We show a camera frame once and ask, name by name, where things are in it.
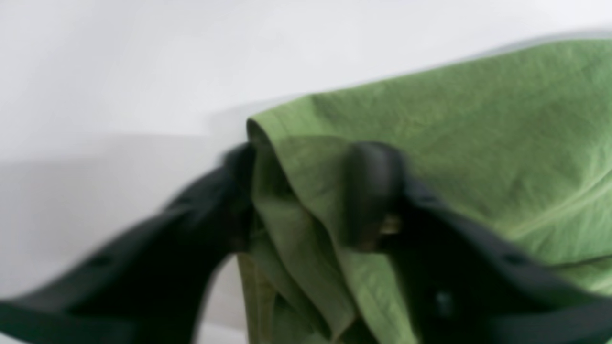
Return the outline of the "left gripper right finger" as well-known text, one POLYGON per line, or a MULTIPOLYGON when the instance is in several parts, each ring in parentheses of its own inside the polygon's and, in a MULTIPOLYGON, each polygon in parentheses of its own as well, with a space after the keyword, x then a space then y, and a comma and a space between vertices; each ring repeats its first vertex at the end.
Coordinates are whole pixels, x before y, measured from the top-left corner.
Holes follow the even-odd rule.
POLYGON ((453 212, 374 142, 344 161, 346 244, 388 257, 421 344, 605 344, 611 299, 555 276, 453 212))

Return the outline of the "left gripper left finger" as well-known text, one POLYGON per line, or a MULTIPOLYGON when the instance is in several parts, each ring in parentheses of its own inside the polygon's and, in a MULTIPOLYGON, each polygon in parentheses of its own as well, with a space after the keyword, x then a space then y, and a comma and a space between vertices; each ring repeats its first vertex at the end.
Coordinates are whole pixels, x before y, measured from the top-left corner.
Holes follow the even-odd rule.
POLYGON ((246 252, 256 152, 245 143, 163 210, 43 287, 1 301, 1 332, 29 344, 194 344, 208 289, 246 252))

